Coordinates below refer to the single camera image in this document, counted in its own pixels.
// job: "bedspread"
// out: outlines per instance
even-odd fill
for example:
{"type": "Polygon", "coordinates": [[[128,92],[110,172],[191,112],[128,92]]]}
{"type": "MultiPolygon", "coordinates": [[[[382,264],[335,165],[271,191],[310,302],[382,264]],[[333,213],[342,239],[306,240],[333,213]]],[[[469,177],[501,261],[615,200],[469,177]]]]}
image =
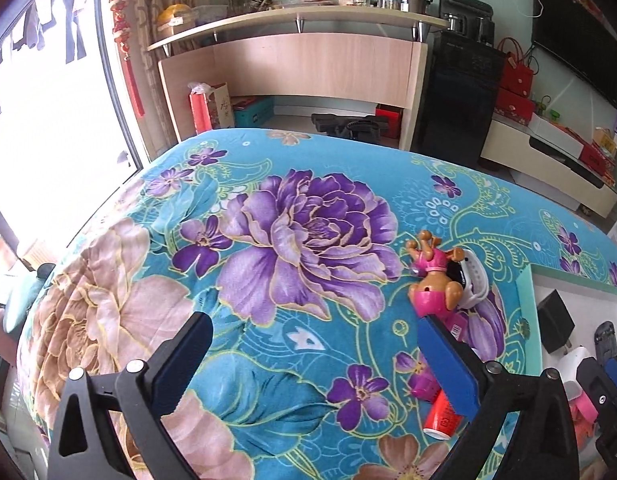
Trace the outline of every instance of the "bedspread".
{"type": "Polygon", "coordinates": [[[422,433],[431,405],[410,395],[422,364],[404,245],[423,228],[483,262],[490,293],[463,314],[466,340],[511,372],[524,372],[514,280],[529,262],[617,286],[604,234],[497,178],[348,140],[212,131],[156,160],[69,247],[20,341],[26,405],[52,439],[71,368],[147,359],[202,310],[212,346],[162,419],[200,478],[427,479],[453,441],[422,433]]]}

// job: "barcode label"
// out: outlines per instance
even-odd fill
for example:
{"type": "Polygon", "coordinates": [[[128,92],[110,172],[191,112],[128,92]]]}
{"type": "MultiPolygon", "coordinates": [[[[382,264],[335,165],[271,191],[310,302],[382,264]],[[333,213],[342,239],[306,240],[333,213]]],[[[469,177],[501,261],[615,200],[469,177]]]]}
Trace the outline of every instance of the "barcode label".
{"type": "Polygon", "coordinates": [[[462,328],[460,327],[460,325],[453,325],[453,328],[450,329],[450,333],[457,341],[459,341],[459,336],[462,333],[462,328]]]}

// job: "open box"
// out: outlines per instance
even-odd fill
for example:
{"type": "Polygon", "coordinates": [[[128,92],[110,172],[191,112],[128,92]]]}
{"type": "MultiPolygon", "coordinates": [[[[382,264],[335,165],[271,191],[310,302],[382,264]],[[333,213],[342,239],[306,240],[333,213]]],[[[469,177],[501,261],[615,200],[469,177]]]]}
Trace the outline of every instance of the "open box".
{"type": "Polygon", "coordinates": [[[557,290],[568,309],[575,328],[570,336],[573,348],[584,346],[595,355],[595,329],[605,321],[615,326],[617,339],[617,288],[575,276],[563,270],[528,265],[516,280],[521,315],[528,321],[530,337],[526,341],[526,375],[538,376],[542,370],[554,367],[562,352],[549,354],[544,349],[537,319],[537,304],[557,290]]]}

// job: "red tassel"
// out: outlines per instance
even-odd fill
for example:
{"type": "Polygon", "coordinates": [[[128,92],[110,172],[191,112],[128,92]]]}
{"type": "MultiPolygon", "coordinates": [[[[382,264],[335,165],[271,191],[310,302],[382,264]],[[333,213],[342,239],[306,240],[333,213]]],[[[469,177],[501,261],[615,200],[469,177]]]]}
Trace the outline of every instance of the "red tassel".
{"type": "Polygon", "coordinates": [[[131,65],[130,58],[128,57],[126,59],[122,59],[122,72],[124,72],[128,95],[130,96],[130,104],[135,112],[135,117],[141,119],[144,117],[144,106],[142,105],[138,84],[135,82],[133,65],[131,65]]]}

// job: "television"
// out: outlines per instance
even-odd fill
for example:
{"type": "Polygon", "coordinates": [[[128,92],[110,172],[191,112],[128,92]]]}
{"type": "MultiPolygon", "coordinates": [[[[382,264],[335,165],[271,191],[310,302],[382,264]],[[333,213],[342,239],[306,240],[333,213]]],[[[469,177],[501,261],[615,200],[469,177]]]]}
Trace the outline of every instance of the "television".
{"type": "Polygon", "coordinates": [[[533,45],[564,63],[617,108],[617,40],[575,0],[534,2],[533,45]]]}

